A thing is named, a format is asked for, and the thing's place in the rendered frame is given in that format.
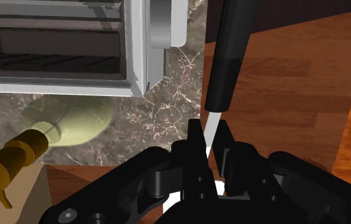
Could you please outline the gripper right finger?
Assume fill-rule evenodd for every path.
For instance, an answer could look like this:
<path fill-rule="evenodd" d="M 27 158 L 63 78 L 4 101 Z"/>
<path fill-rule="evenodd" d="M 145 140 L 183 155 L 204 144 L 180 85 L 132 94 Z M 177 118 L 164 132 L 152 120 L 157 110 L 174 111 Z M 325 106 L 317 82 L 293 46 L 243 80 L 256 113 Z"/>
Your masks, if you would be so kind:
<path fill-rule="evenodd" d="M 301 218 L 297 224 L 351 224 L 351 184 L 286 151 L 268 157 L 234 140 L 220 120 L 212 145 L 229 197 L 271 203 Z"/>

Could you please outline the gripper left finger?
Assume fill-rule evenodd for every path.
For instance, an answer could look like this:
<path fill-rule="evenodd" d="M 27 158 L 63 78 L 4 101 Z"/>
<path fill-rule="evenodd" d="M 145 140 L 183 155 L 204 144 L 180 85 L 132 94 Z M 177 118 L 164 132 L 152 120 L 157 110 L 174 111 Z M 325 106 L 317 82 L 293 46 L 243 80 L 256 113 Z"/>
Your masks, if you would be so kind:
<path fill-rule="evenodd" d="M 182 199 L 217 199 L 201 121 L 188 121 L 186 139 L 167 151 L 149 147 L 50 207 L 39 224 L 136 224 L 171 193 Z"/>

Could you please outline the black handled knife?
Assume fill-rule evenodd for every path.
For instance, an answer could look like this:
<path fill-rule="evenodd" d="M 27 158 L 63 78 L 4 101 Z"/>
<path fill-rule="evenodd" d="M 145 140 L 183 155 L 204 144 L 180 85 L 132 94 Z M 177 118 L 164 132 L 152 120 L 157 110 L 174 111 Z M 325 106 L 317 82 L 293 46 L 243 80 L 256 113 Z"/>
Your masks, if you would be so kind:
<path fill-rule="evenodd" d="M 259 0 L 223 0 L 205 99 L 209 116 L 204 127 L 200 120 L 190 120 L 187 139 L 172 144 L 169 174 L 176 185 L 172 192 L 180 196 L 165 203 L 165 215 L 177 214 L 177 207 L 181 214 L 196 212 L 195 200 L 203 203 L 206 212 L 220 200 L 207 157 L 214 154 L 220 171 L 230 164 L 236 143 L 221 114 L 230 107 L 258 4 Z"/>

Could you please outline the beige box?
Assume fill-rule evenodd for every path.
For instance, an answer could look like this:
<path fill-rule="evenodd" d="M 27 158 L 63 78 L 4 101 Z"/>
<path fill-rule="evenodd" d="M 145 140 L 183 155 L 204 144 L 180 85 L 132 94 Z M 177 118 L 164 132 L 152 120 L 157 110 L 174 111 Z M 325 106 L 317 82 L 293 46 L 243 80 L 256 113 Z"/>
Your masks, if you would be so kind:
<path fill-rule="evenodd" d="M 5 193 L 12 208 L 6 209 L 0 202 L 0 224 L 38 224 L 52 206 L 47 171 L 42 164 L 24 167 Z"/>

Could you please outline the white toaster oven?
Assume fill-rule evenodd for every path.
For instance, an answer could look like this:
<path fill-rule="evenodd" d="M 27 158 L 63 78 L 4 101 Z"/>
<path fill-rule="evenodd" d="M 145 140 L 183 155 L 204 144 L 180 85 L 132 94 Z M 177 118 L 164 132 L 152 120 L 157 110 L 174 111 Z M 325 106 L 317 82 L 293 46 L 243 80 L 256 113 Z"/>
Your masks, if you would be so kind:
<path fill-rule="evenodd" d="M 188 0 L 0 0 L 0 93 L 142 96 L 187 20 Z"/>

